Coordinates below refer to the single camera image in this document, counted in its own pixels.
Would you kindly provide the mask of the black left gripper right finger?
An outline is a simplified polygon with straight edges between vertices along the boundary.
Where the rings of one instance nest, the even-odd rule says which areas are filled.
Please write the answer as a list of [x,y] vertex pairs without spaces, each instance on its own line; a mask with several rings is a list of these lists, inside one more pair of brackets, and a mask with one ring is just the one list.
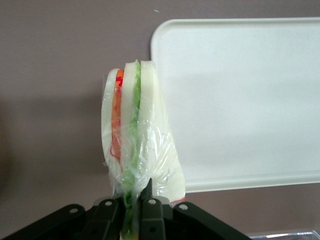
[[172,207],[152,193],[150,179],[140,195],[140,240],[248,240],[249,237],[191,202]]

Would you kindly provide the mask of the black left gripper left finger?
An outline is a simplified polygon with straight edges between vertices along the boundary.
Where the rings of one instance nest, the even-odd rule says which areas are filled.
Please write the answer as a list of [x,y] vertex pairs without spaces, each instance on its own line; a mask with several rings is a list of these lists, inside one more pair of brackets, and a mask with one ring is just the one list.
[[98,199],[88,210],[79,204],[69,204],[4,239],[119,240],[124,213],[121,197]]

